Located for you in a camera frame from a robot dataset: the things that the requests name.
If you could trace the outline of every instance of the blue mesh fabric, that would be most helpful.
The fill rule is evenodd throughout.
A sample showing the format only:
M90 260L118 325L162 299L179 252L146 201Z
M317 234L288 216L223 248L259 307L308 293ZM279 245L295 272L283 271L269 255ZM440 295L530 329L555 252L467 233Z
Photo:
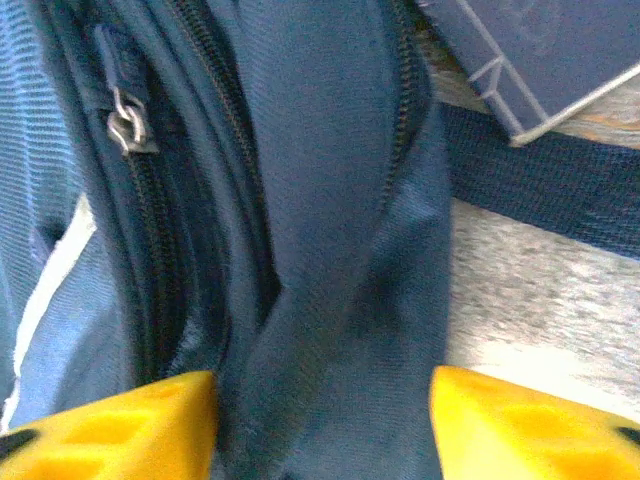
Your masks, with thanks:
M43 71L35 33L23 0L0 0L0 398L8 395L13 383L11 357L25 303L71 220L82 188L72 139ZM83 256L95 256L99 250L100 246L87 249ZM78 328L95 322L101 314L97 310L113 303L106 259L99 255L95 261L106 280L70 276L56 295L87 298L82 315L74 317ZM52 302L41 326L68 312L68 304ZM37 354L39 347L34 345ZM52 359L52 368L56 361L63 359ZM28 368L23 376L28 385ZM53 389L53 381L40 378L38 387ZM51 399L41 412L50 413L54 405Z
M94 235L38 325L12 425L112 395L126 358L106 253Z

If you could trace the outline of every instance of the nylon fabric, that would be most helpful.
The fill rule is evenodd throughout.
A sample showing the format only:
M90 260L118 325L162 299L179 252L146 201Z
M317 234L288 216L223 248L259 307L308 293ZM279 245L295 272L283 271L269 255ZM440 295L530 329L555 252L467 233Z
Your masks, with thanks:
M118 367L128 352L114 298L104 244L94 235L34 334L12 427L122 391Z
M49 308L51 299L75 266L95 231L96 226L89 207L89 201L86 195L82 194L78 199L69 228L49 255L38 283L29 296L29 300L27 300L20 325L18 325L13 353L15 382L11 395L4 403L2 418L0 418L0 433L5 433L8 430L11 417L18 407L22 363L31 346L38 325Z
M0 397L13 383L16 330L80 194L73 140L24 2L0 2Z
M237 380L226 379L237 389L237 399L231 396L235 405L223 416L226 473L229 478L438 478L424 407L430 369L444 360L446 307L440 307L447 298L442 268L448 236L442 232L448 193L424 69L416 67L423 98L413 100L418 122L424 120L425 149L414 154L415 163L404 174L409 183L421 179L419 191L433 195L412 197L426 201L432 223L422 221L422 211L381 219L400 92L400 32L390 4L210 6L236 48L282 283L246 365L229 366L231 373L225 373L243 372ZM410 126L410 138L416 130ZM440 149L426 148L435 144ZM403 204L408 197L394 188L394 201ZM415 227L433 248L427 254L431 260L412 270L414 258L405 257L403 240L379 230L387 221L390 230L398 224ZM379 257L372 243L377 232L388 241ZM377 262L396 260L396 278L372 270ZM411 295L413 280L416 298L425 294L433 303L405 310L402 297ZM348 355L343 343L352 347ZM398 400L403 394L411 398L406 403ZM418 405L422 413L407 425L403 407L417 413ZM358 410L361 416L355 415ZM362 426L347 421L352 428L343 429L338 422L351 413ZM365 428L367 422L375 426ZM386 436L385 430L391 433Z
M443 119L457 198L640 259L640 151L558 133L512 148L489 115Z

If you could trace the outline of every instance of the zipper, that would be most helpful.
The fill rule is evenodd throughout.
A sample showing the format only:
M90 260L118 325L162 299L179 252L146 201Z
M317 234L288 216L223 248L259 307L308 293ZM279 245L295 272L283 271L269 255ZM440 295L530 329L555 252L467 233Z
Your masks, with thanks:
M226 55L220 40L213 30L213 18L206 5L198 0L165 0L169 12L180 26L192 51L203 66L222 105L224 114L240 147L242 163L249 174L250 203L257 209L257 220L253 224L254 253L259 264L262 302L269 305L275 297L274 274L272 270L271 245L267 225L265 195L258 166L258 155L253 138L253 127L245 104L233 60Z
M146 63L128 36L106 25L98 25L95 36L114 110L107 118L107 134L121 151L122 161L133 183L152 268L151 312L145 323L145 345L155 377L173 353L181 301L178 247L171 221L170 202L157 172L160 149L153 138L147 116Z
M219 41L211 31L209 11L193 0L165 0L182 31L191 43L193 51L200 59L211 84L220 96L224 115L229 121L235 140L240 146L243 162L249 172L253 188L264 209L264 191L258 173L257 154L254 147L251 122L244 107L244 96L234 70L229 67L226 56L221 52Z
M398 168L406 156L406 150L411 141L410 127L418 87L418 58L412 41L414 30L407 14L407 6L404 0L389 1L398 28L397 55L400 63L400 98L395 114L393 148L382 195L382 210L386 210L391 200Z

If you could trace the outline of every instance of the wooden floor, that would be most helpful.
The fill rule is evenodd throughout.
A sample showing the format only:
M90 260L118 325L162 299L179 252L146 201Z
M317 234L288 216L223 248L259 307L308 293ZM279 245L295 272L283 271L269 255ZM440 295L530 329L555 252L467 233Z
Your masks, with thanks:
M463 202L449 363L640 422L640 262Z

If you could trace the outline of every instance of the zipper track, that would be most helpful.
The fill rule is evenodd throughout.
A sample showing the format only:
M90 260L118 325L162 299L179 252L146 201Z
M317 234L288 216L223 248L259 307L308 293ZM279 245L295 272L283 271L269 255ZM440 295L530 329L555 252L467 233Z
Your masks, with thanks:
M123 159L129 167L140 205L153 269L154 296L150 318L153 331L151 339L154 342L153 356L160 357L158 363L164 365L166 358L173 353L174 340L177 338L172 332L164 332L161 329L179 324L174 318L179 300L177 245L169 216L167 195L151 164L157 160L157 155L131 154L124 155ZM162 372L154 368L152 374L157 376Z
M166 3L180 22L193 51L200 58L207 76L222 100L225 117L231 124L236 141L240 145L244 164L251 176L253 188L260 201L260 208L264 213L264 191L258 173L251 122L242 106L244 97L239 88L239 80L227 65L225 56L220 52L218 42L213 37L210 24L205 20L210 18L209 12L205 12L204 8L194 0L167 0Z
M412 42L414 31L409 22L406 4L404 0L389 1L398 27L397 54L400 59L400 99L395 115L391 162L382 195L382 210L387 208L391 200L398 167L404 159L406 147L411 140L409 128L413 113L412 107L415 106L415 90L418 86L418 59Z

